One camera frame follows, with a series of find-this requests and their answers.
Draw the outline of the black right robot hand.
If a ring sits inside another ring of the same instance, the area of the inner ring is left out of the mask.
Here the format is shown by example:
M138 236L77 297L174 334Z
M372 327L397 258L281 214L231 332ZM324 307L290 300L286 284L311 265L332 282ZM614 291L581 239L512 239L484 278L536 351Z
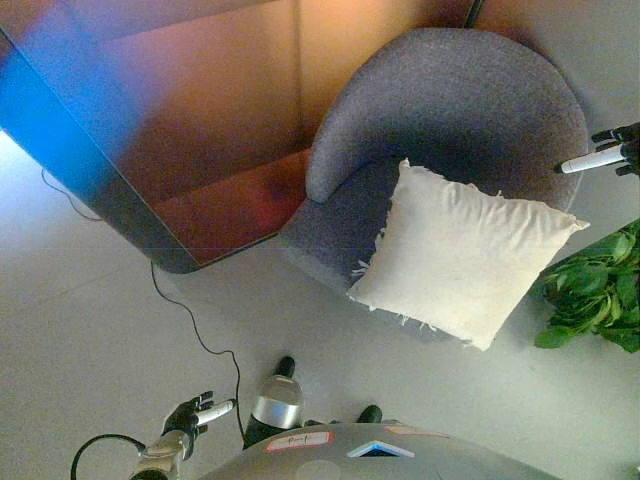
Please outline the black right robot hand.
M639 123L599 131L591 136L596 149L554 167L556 173L571 174L619 164L618 176L639 175Z

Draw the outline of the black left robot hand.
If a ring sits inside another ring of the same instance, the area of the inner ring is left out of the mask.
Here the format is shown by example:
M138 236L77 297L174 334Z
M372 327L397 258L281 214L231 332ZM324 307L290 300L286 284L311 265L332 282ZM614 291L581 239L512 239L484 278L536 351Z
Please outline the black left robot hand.
M205 391L179 404L165 419L162 434L182 431L197 436L205 426L230 413L236 406L237 401L233 398L216 403L214 393Z

